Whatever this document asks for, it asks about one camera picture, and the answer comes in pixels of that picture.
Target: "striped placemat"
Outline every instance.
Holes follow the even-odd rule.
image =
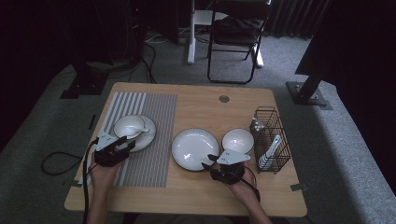
[[[126,115],[144,115],[156,126],[154,140],[131,153],[121,166],[115,186],[166,187],[176,104],[176,94],[115,92],[101,131],[111,133],[116,121]]]

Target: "black chair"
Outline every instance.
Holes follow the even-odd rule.
[[[267,4],[266,0],[214,0],[212,6],[212,23],[210,30],[209,47],[207,50],[208,67],[207,78],[211,82],[218,83],[233,83],[233,84],[247,84],[253,79],[254,70],[257,63],[257,55],[262,42],[262,32],[264,25],[271,13],[271,7]],[[234,19],[241,21],[258,21],[257,26],[252,27],[249,32],[233,33],[224,32],[224,21],[216,20],[216,14],[223,13]],[[247,47],[247,49],[218,49],[220,46],[239,46]],[[245,52],[247,55],[246,60],[253,48],[255,48],[253,56],[253,66],[251,69],[250,78],[246,81],[237,80],[217,80],[210,76],[210,64],[212,60],[212,51],[228,51],[228,52]]]

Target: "utensil holder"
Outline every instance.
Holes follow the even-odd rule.
[[[254,154],[258,173],[279,172],[291,158],[289,144],[274,107],[259,106],[250,124],[250,132],[254,138]],[[272,152],[275,139],[281,138],[276,150]]]

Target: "black stand base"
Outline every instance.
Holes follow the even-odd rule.
[[[80,95],[100,95],[106,85],[108,73],[91,70],[89,81],[81,80],[77,75],[68,90],[64,91],[61,99],[77,99]]]
[[[310,98],[305,99],[300,97],[299,94],[301,87],[304,85],[303,82],[286,82],[286,85],[296,105],[318,105],[322,110],[332,110],[330,102],[323,99],[319,89],[316,89]]]

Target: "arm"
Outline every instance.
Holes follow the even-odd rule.
[[[90,213],[88,215],[88,224],[106,223],[108,193],[113,186],[117,170],[120,166],[121,162],[113,167],[103,167],[94,162],[92,155],[90,176],[92,178],[93,194]]]
[[[248,167],[248,161],[244,161],[244,165]],[[254,186],[254,176],[251,172],[245,172],[243,178]],[[231,190],[235,198],[246,207],[252,224],[272,224],[250,186],[241,181],[226,186]]]

